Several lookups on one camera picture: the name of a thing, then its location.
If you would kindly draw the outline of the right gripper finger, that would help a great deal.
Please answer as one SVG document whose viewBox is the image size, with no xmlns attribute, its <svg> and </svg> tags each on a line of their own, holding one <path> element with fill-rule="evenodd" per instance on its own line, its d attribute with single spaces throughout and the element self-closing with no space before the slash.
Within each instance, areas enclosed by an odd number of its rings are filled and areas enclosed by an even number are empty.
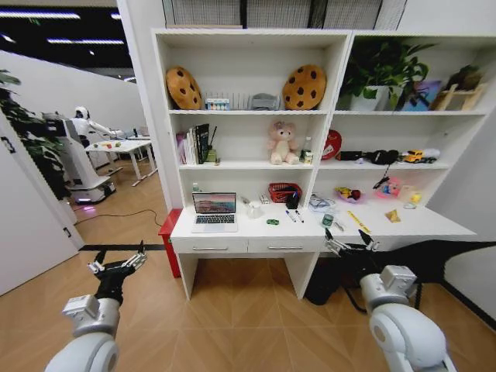
<svg viewBox="0 0 496 372">
<path fill-rule="evenodd" d="M 329 229 L 325 228 L 325 248 L 339 257 L 340 253 L 346 249 L 346 245 L 334 239 Z"/>
<path fill-rule="evenodd" d="M 368 233 L 364 232 L 362 229 L 358 230 L 361 239 L 363 240 L 363 245 L 358 248 L 360 252 L 378 252 L 379 242 L 375 241 Z"/>
</svg>

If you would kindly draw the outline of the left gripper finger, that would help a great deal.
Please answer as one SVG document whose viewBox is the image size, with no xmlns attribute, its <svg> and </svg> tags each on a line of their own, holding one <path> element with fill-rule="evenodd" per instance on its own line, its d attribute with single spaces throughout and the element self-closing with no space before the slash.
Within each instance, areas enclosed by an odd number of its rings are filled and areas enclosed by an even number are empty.
<svg viewBox="0 0 496 372">
<path fill-rule="evenodd" d="M 146 248 L 144 246 L 144 242 L 141 240 L 139 244 L 139 248 L 137 252 L 131 256 L 128 260 L 126 260 L 122 266 L 130 267 L 134 270 L 138 270 L 147 260 Z"/>
<path fill-rule="evenodd" d="M 93 274 L 98 274 L 105 270 L 105 265 L 104 265 L 105 255 L 106 255 L 106 250 L 100 250 L 96 254 L 93 261 L 88 263 L 88 268 Z"/>
</svg>

